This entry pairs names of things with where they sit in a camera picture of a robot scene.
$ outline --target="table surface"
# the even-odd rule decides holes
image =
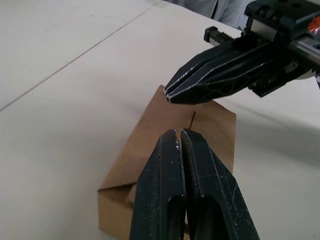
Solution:
[[[240,32],[158,0],[0,2],[0,239],[111,240],[96,190],[158,85]],[[236,177],[261,239],[320,239],[320,92],[314,78],[237,114]]]

